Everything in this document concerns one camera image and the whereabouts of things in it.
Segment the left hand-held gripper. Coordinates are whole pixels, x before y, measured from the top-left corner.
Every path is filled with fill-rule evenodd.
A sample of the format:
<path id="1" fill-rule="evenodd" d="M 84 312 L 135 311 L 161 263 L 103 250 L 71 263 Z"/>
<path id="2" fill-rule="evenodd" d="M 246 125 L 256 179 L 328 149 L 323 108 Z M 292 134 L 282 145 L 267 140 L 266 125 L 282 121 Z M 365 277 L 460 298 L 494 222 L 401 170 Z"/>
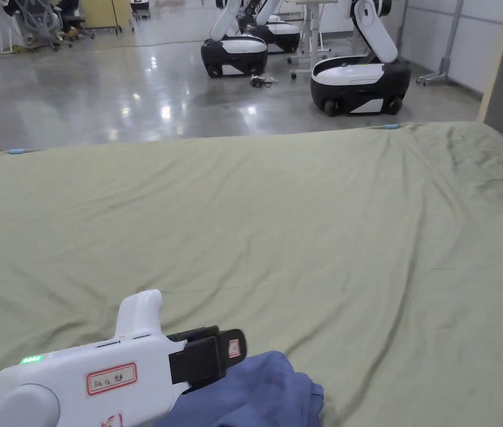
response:
<path id="1" fill-rule="evenodd" d="M 0 426 L 151 426 L 182 394 L 223 378 L 224 334 L 204 327 L 170 338 L 161 307 L 158 290 L 131 295 L 113 338 L 0 371 Z"/>

